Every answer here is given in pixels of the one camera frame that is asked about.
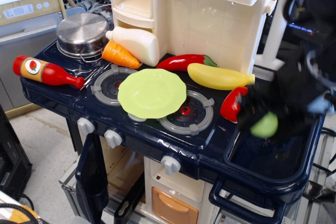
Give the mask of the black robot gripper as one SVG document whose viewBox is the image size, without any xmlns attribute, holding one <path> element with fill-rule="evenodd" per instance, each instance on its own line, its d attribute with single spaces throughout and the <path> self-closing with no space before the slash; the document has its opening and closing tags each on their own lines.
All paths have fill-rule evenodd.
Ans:
<svg viewBox="0 0 336 224">
<path fill-rule="evenodd" d="M 248 87 L 240 98 L 237 127 L 248 131 L 263 116 L 272 112 L 279 118 L 272 143 L 297 136 L 314 123 L 307 111 L 310 102 L 329 94 L 335 112 L 335 51 L 312 50 L 305 56 L 286 62 L 271 81 L 259 81 Z"/>
</svg>

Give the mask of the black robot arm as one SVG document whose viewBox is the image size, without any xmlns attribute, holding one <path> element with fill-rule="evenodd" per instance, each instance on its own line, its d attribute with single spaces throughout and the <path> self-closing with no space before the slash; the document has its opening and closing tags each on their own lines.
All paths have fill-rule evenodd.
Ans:
<svg viewBox="0 0 336 224">
<path fill-rule="evenodd" d="M 306 0 L 328 34 L 316 49 L 301 49 L 270 82 L 257 83 L 240 97 L 241 132 L 277 142 L 302 131 L 319 115 L 335 112 L 335 0 Z"/>
</svg>

